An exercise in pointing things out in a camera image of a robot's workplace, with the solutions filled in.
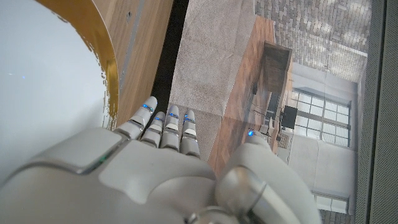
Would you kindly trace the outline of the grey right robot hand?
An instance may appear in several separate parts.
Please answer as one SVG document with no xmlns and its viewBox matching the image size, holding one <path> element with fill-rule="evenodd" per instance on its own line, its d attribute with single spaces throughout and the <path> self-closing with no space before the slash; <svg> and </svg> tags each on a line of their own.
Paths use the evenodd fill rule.
<svg viewBox="0 0 398 224">
<path fill-rule="evenodd" d="M 149 97 L 114 131 L 82 131 L 1 186 L 2 223 L 320 223 L 304 181 L 250 131 L 216 176 L 195 115 Z"/>
</svg>

